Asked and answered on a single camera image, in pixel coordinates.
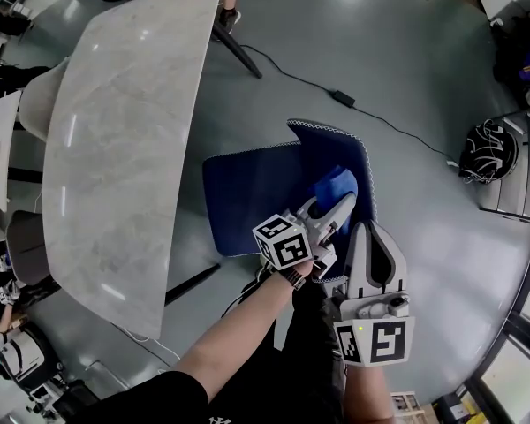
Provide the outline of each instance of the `blue chair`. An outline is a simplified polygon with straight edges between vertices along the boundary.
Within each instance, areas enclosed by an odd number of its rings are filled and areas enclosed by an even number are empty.
[[[289,119],[287,125],[299,141],[217,155],[202,165],[208,219],[223,256],[258,254],[252,228],[273,214],[298,209],[312,197],[311,186],[338,165],[350,170],[358,184],[351,227],[359,221],[376,221],[371,168],[361,140],[303,119]],[[335,245],[338,260],[323,283],[344,277],[349,236]]]

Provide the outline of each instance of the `white chair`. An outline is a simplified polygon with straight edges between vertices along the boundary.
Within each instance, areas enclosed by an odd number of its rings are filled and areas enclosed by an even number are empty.
[[[43,142],[47,142],[51,114],[68,64],[67,57],[50,71],[35,77],[27,84],[19,101],[19,122]]]

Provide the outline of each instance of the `white cable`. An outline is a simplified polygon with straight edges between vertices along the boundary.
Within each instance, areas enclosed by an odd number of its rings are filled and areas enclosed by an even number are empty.
[[[159,345],[160,347],[162,347],[163,349],[165,349],[167,352],[171,352],[173,355],[175,355],[177,357],[177,360],[180,361],[180,357],[174,351],[172,351],[169,347],[165,347],[163,344],[161,344],[156,339],[153,339],[153,342],[156,343],[157,345]]]
[[[136,343],[140,343],[140,344],[143,344],[143,343],[146,343],[147,341],[153,341],[154,343],[156,343],[157,345],[159,345],[160,347],[162,347],[163,349],[165,349],[167,352],[171,352],[173,355],[175,355],[177,357],[177,360],[180,360],[180,357],[174,352],[172,351],[169,347],[165,347],[163,344],[161,344],[159,341],[157,341],[156,339],[151,339],[150,337],[146,337],[145,339],[138,339],[137,337],[135,337],[132,333],[130,333],[127,329],[125,328],[122,328],[122,327],[119,327],[121,330],[123,330],[125,332],[125,334],[127,336],[129,336],[131,339],[133,339]]]
[[[259,272],[257,273],[257,283],[259,283],[259,281],[261,280],[261,273],[263,273],[264,271],[265,271],[265,266],[259,269]]]
[[[138,339],[132,333],[130,333],[127,329],[123,327],[120,327],[120,329],[122,329],[125,332],[125,334],[129,336],[131,339],[133,339],[136,343],[146,343],[149,340],[148,337],[146,337],[145,339]]]
[[[40,196],[42,196],[43,189],[39,191],[39,194],[37,195],[37,198],[35,198],[35,205],[34,205],[34,214],[37,212],[37,200],[39,200]]]

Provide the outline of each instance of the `marble table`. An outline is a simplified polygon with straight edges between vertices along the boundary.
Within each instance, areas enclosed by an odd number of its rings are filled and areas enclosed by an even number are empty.
[[[43,170],[51,275],[102,318],[160,335],[194,100],[218,0],[135,0],[92,19]]]

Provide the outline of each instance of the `gray floor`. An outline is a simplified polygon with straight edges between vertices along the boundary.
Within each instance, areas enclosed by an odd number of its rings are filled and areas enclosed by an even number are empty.
[[[54,64],[107,7],[96,0],[62,0],[39,16],[20,45],[9,45],[4,58]],[[289,72],[344,90],[359,107],[454,157],[470,126],[514,109],[492,77],[495,47],[485,16],[459,0],[240,0],[238,8],[240,42],[263,49]],[[480,212],[471,187],[417,141],[255,60],[262,80],[222,45],[209,47],[185,159],[169,286],[219,260],[205,217],[205,158],[294,140],[288,117],[340,127],[365,142],[380,224],[401,246],[410,269],[417,318],[413,351],[409,362],[387,369],[390,387],[415,390],[423,403],[451,392],[473,371],[508,312],[530,254],[530,227]],[[42,158],[42,146],[23,135],[14,151],[17,165]],[[38,193],[11,183],[11,207],[33,209]],[[228,260],[168,307],[162,343],[183,353],[236,297],[253,268],[253,259]],[[94,360],[130,384],[164,367],[62,291],[31,314],[69,370],[91,379],[102,395],[115,385],[98,386],[101,375],[84,372]],[[289,319],[290,313],[277,326],[279,345]],[[174,362],[153,342],[147,346]]]

